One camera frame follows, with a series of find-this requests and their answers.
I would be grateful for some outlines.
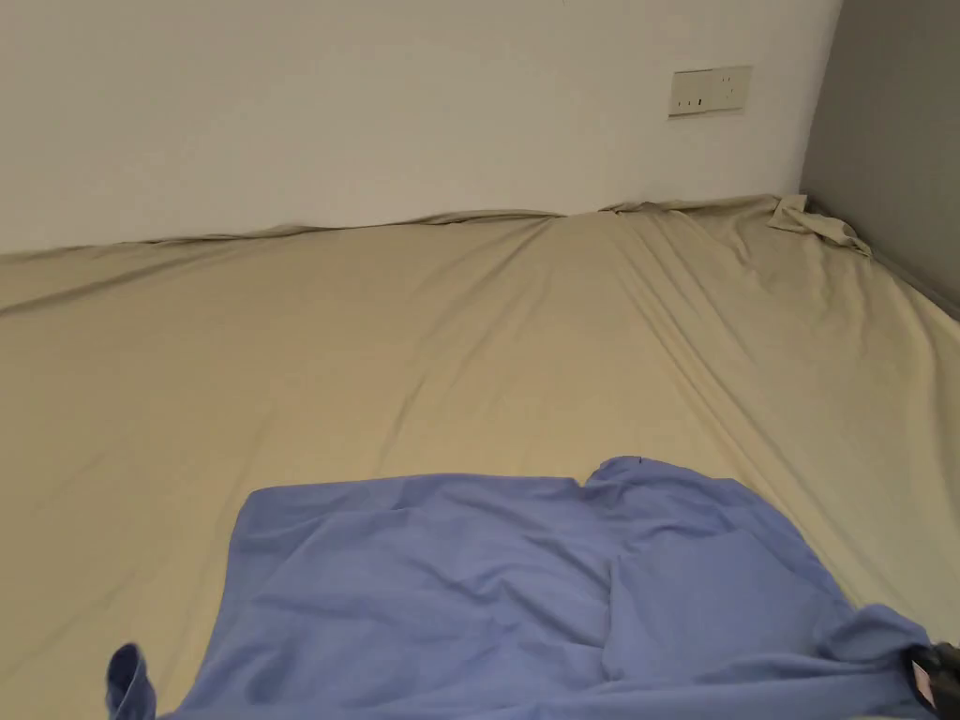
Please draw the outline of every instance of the blue towel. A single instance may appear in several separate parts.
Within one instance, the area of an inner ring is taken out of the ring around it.
[[[925,715],[924,630],[854,610],[733,480],[636,457],[569,478],[254,492],[178,720],[801,720]],[[135,645],[108,710],[152,720]]]

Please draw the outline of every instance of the white wall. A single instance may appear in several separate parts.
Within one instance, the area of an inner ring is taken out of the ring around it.
[[[2,0],[0,249],[789,192],[839,4]]]

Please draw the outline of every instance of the power outlet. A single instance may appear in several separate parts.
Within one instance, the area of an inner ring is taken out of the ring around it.
[[[740,65],[674,73],[667,114],[676,117],[743,109],[752,70],[750,65]]]
[[[707,112],[713,95],[713,71],[692,70],[674,73],[670,90],[670,115]]]
[[[747,91],[750,89],[750,65],[718,67],[711,70],[710,109],[740,110],[747,106]]]

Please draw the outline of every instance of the black object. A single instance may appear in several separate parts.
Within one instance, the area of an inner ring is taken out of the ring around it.
[[[917,700],[940,720],[960,720],[960,650],[942,642],[903,651],[907,681]]]

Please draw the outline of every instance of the beige bed sheet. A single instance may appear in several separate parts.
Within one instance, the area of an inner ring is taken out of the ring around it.
[[[960,326],[778,205],[0,257],[5,716],[103,717],[129,639],[173,708],[256,488],[618,454],[738,478],[956,638]]]

